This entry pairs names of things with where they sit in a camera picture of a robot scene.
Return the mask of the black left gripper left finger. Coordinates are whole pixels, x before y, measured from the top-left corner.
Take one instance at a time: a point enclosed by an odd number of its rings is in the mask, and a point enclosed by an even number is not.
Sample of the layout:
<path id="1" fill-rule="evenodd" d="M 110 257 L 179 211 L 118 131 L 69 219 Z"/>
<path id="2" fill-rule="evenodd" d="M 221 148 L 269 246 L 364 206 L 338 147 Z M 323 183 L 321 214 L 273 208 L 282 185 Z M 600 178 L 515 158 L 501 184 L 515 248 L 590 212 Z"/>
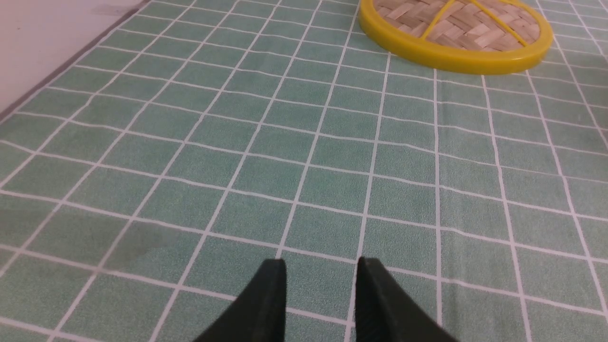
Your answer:
<path id="1" fill-rule="evenodd" d="M 286 327 L 286 264 L 261 263 L 244 290 L 196 342 L 283 342 Z"/>

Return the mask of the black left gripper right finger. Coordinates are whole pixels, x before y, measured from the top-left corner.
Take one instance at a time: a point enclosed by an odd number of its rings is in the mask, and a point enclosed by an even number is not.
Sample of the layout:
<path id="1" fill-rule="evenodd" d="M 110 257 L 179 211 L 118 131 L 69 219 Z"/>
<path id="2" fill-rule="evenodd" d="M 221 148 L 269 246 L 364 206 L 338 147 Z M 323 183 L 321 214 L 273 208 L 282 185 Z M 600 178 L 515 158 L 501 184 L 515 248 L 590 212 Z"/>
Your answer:
<path id="1" fill-rule="evenodd" d="M 454 342 L 406 294 L 378 258 L 360 257 L 355 294 L 357 342 Z"/>

